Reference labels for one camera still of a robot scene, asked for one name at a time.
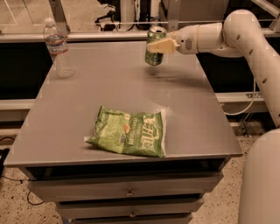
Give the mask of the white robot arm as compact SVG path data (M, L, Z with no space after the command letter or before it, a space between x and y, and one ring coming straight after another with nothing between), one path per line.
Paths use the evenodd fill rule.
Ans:
M280 224L280 55L256 16L235 10L222 23L189 25L147 45L151 53L212 53L243 57L255 78L275 129L259 137L246 156L238 224Z

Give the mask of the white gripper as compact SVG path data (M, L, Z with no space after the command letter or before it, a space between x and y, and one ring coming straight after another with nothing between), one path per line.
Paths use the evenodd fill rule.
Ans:
M197 25L189 25L177 31L167 34L169 38L162 38L147 45L151 53L173 53L177 50L182 54L198 53L198 30Z

